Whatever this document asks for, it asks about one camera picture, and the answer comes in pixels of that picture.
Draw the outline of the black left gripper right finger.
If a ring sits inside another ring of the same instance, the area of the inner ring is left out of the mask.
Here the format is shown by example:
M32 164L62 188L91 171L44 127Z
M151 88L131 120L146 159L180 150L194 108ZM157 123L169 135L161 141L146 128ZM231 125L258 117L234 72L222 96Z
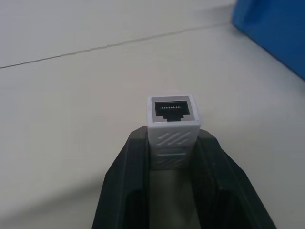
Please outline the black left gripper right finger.
M192 152L192 191L202 229L277 229L246 173L205 130Z

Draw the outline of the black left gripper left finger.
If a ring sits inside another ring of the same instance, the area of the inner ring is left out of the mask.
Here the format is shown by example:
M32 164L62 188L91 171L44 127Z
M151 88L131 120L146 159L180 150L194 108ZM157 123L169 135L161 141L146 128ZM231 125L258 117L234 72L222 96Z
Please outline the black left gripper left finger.
M105 174L91 229L149 229L147 128L130 133Z

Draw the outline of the white ethernet coupler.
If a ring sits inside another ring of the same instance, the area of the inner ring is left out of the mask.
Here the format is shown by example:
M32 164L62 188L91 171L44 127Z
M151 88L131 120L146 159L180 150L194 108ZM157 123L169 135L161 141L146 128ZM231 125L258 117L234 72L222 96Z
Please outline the white ethernet coupler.
M147 133L151 169L186 168L200 127L198 107L192 95L150 96Z

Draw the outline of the blue plastic bin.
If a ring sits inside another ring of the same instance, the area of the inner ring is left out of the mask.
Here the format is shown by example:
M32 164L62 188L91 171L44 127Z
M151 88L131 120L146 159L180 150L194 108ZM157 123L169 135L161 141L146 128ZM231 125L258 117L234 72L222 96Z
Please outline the blue plastic bin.
M305 80L305 0L237 0L232 24Z

